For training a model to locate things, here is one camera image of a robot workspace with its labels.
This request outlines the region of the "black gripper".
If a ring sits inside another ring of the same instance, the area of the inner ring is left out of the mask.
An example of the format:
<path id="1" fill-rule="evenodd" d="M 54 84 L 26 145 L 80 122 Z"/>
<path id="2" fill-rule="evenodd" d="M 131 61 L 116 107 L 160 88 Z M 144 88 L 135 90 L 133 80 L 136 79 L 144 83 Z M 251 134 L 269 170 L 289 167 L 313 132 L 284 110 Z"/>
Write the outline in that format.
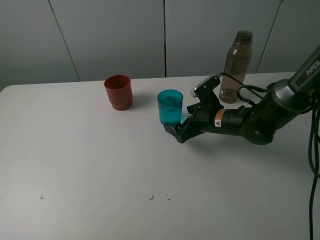
<path id="1" fill-rule="evenodd" d="M 243 105 L 237 109 L 207 111 L 200 103 L 195 103 L 186 109 L 191 116 L 183 123 L 164 125 L 165 131 L 181 144 L 203 133 L 240 136 L 241 125 L 247 116 L 247 108 Z"/>

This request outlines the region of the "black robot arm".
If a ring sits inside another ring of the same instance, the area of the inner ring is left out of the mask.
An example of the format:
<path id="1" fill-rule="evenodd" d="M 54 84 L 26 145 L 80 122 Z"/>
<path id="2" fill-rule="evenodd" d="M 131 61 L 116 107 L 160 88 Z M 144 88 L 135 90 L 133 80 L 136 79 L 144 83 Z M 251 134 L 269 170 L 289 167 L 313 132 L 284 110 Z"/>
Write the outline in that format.
<path id="1" fill-rule="evenodd" d="M 320 49 L 308 57 L 289 79 L 271 83 L 266 89 L 241 85 L 251 93 L 264 93 L 260 102 L 238 98 L 250 107 L 225 109 L 214 93 L 220 75 L 212 74 L 192 90 L 199 102 L 187 107 L 189 116 L 183 123 L 164 125 L 167 133 L 184 143 L 203 133 L 240 136 L 256 145 L 272 142 L 277 130 L 295 117 L 314 110 L 320 104 Z"/>

